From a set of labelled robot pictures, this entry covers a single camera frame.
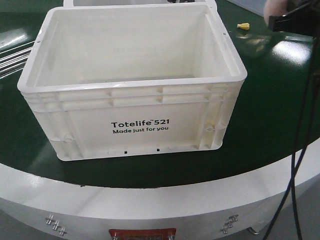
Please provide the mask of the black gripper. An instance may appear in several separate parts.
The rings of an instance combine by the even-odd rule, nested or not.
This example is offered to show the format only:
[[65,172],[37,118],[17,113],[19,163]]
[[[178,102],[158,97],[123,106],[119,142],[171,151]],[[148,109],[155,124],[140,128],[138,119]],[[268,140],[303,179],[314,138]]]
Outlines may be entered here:
[[317,37],[320,34],[320,2],[318,0],[288,0],[287,14],[270,16],[268,28],[273,32],[288,32]]

